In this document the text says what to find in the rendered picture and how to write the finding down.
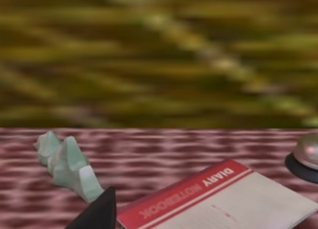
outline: red and white notebook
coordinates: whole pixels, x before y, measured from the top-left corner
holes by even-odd
[[[292,229],[318,204],[234,161],[119,208],[126,229]]]

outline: blurred background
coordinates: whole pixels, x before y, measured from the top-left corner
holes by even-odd
[[[318,0],[0,0],[0,125],[318,126]]]

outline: black object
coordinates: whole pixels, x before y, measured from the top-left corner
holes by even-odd
[[[285,159],[285,166],[295,176],[305,181],[318,184],[318,171],[299,163],[293,153],[287,155]]]
[[[65,229],[115,229],[116,216],[115,187],[111,186]]]

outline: metallic dome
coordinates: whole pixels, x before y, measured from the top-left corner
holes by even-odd
[[[293,155],[299,163],[318,170],[318,134],[308,133],[301,136]]]

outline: brick surface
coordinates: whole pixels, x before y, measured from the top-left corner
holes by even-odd
[[[52,185],[32,147],[48,129],[0,129],[1,229],[62,229],[86,203]],[[73,135],[103,187],[117,187],[118,206],[233,158],[318,200],[318,187],[294,177],[284,157],[309,130],[55,129]],[[297,229],[318,228],[318,214]]]

